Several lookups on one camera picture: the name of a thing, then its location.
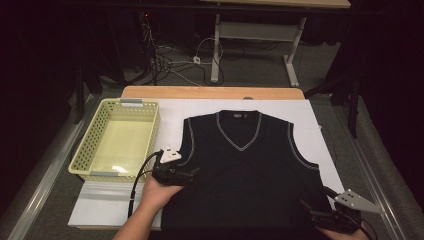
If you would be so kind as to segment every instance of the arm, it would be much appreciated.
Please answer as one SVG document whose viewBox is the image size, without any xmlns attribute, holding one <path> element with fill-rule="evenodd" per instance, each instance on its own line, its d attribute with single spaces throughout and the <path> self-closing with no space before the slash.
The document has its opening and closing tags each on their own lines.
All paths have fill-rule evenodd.
<svg viewBox="0 0 424 240">
<path fill-rule="evenodd" d="M 182 188 L 162 186 L 149 174 L 143 187 L 140 204 L 113 239 L 148 239 L 154 217 Z"/>
</svg>

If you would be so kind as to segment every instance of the armhole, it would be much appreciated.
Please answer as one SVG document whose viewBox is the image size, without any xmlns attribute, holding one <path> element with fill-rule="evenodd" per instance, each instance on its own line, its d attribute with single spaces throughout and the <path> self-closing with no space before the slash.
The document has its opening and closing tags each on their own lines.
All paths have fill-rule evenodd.
<svg viewBox="0 0 424 240">
<path fill-rule="evenodd" d="M 294 157 L 298 160 L 302 166 L 311 169 L 311 170 L 319 170 L 319 165 L 316 163 L 311 163 L 308 160 L 306 160 L 302 154 L 299 152 L 299 149 L 296 146 L 296 142 L 294 141 L 294 124 L 291 122 L 288 122 L 288 129 L 287 129 L 287 138 L 290 143 L 290 149 L 293 152 Z"/>
<path fill-rule="evenodd" d="M 184 166 L 187 163 L 189 163 L 194 153 L 194 133 L 193 133 L 193 128 L 191 127 L 190 118 L 187 118 L 184 121 L 183 141 L 182 141 L 181 147 L 186 148 L 185 150 L 188 153 L 188 157 L 186 158 L 184 162 L 178 164 L 177 166 Z"/>
</svg>

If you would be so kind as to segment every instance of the yellow plastic basket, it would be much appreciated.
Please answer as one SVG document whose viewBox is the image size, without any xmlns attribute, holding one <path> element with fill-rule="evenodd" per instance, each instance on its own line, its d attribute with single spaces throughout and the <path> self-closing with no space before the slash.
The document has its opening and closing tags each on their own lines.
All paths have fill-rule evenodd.
<svg viewBox="0 0 424 240">
<path fill-rule="evenodd" d="M 104 99 L 85 133 L 69 172 L 85 180 L 133 182 L 153 152 L 160 115 L 158 102 Z"/>
</svg>

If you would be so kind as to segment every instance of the v-neck collar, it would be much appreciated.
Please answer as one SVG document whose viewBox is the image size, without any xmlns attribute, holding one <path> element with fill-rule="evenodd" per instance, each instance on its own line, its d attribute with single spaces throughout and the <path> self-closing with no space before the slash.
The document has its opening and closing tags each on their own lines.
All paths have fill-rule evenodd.
<svg viewBox="0 0 424 240">
<path fill-rule="evenodd" d="M 262 113 L 257 112 L 258 117 L 257 117 L 257 126 L 256 126 L 256 131 L 255 131 L 255 135 L 253 136 L 253 138 L 243 147 L 238 146 L 237 144 L 235 144 L 230 137 L 228 137 L 228 135 L 225 133 L 225 131 L 222 129 L 221 123 L 220 123 L 220 112 L 216 113 L 216 124 L 218 126 L 219 131 L 222 133 L 222 135 L 225 137 L 225 139 L 227 139 L 227 141 L 233 145 L 233 147 L 235 147 L 237 150 L 239 150 L 240 152 L 246 150 L 250 145 L 252 145 L 253 142 L 255 142 L 256 138 L 258 137 L 259 134 L 259 129 L 261 127 L 261 120 L 262 120 Z"/>
</svg>

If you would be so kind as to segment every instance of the hand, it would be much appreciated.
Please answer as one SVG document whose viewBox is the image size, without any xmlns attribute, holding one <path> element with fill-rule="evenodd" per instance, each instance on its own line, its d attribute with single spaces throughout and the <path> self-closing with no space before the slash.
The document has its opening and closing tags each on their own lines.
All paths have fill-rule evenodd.
<svg viewBox="0 0 424 240">
<path fill-rule="evenodd" d="M 371 239 L 368 239 L 365 233 L 360 229 L 358 229 L 356 232 L 352 234 L 338 233 L 338 232 L 330 231 L 328 229 L 323 229 L 323 228 L 317 228 L 317 229 L 321 231 L 324 235 L 329 237 L 331 240 L 371 240 Z"/>
<path fill-rule="evenodd" d="M 153 218 L 181 189 L 181 186 L 163 186 L 149 174 L 144 183 L 140 204 L 115 235 L 114 240 L 147 240 Z"/>
<path fill-rule="evenodd" d="M 144 183 L 140 205 L 159 211 L 181 189 L 183 189 L 182 186 L 163 186 L 151 174 L 148 174 Z"/>
</svg>

